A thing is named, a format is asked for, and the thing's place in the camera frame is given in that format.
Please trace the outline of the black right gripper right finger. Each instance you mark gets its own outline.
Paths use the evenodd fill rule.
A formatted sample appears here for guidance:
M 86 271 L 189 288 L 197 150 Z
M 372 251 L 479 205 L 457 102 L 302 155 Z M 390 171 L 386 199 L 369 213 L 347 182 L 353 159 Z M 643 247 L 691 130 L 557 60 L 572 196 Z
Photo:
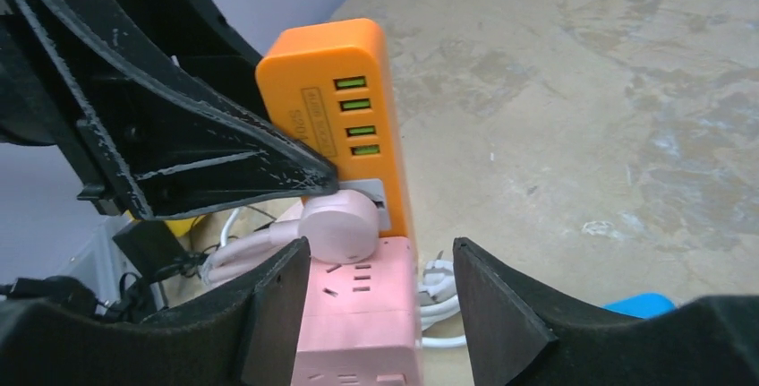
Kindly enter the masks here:
M 587 304 L 453 243 L 477 385 L 755 385 L 758 299 L 703 296 L 639 319 Z

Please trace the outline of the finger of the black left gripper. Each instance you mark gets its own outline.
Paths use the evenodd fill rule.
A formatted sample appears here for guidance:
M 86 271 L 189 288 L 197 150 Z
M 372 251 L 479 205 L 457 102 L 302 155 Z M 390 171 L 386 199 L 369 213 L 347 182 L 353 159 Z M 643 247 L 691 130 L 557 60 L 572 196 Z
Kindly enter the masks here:
M 110 216 L 338 188 L 331 162 L 188 74 L 116 0 L 1 0 L 1 140 L 59 148 Z
M 262 119 L 269 115 L 254 80 L 262 56 L 213 0 L 116 0 L 135 24 L 188 74 Z

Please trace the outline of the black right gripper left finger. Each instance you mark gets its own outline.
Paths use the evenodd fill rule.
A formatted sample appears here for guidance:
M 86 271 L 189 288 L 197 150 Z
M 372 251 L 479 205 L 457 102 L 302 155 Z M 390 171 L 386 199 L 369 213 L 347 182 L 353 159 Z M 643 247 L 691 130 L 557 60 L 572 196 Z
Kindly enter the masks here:
M 139 323 L 43 299 L 1 305 L 4 385 L 287 385 L 311 254 L 299 238 L 255 269 Z

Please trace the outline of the pink cube power socket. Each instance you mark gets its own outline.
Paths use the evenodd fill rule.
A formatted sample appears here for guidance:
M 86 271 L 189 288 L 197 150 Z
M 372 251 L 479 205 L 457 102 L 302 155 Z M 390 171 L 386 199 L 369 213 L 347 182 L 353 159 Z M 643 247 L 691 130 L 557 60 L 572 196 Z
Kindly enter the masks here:
M 291 383 L 421 385 L 417 263 L 409 239 L 354 264 L 312 260 Z

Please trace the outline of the orange power strip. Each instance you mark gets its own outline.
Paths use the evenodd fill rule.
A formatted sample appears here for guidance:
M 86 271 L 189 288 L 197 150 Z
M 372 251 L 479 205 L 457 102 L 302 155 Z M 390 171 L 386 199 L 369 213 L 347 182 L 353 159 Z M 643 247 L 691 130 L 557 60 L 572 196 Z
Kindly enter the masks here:
M 337 167 L 341 183 L 379 179 L 388 225 L 414 238 L 387 41 L 366 18 L 283 31 L 255 80 L 272 124 Z

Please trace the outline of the yellow cube power socket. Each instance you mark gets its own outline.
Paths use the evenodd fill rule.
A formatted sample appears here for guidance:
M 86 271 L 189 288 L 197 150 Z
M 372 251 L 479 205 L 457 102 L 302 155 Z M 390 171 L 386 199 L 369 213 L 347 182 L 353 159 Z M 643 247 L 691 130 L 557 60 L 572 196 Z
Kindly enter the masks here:
M 168 233 L 175 238 L 185 236 L 205 218 L 204 215 L 200 215 L 189 219 L 172 219 L 158 223 L 139 221 L 129 211 L 126 211 L 124 216 L 129 219 L 129 224 L 121 231 L 121 234 L 147 238 L 167 236 Z

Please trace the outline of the white power strip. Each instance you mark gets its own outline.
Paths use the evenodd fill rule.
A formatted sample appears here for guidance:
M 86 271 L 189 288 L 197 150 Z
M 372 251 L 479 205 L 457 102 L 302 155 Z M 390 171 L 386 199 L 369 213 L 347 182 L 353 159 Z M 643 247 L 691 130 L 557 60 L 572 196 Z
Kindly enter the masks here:
M 98 300 L 105 304 L 98 308 L 99 313 L 121 299 L 122 277 L 124 288 L 127 288 L 134 282 L 135 276 L 141 275 L 113 241 L 113 236 L 129 227 L 131 222 L 128 216 L 107 218 L 95 228 L 88 242 L 70 256 L 56 273 L 77 278 L 90 288 Z

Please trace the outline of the blue travel adapter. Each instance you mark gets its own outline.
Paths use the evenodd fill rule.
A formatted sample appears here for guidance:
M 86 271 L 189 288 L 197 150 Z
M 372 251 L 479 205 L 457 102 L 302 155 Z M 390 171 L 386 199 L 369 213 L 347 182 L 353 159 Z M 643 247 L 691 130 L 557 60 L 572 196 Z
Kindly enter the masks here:
M 642 293 L 603 306 L 605 310 L 638 319 L 651 319 L 671 312 L 677 306 L 659 293 Z

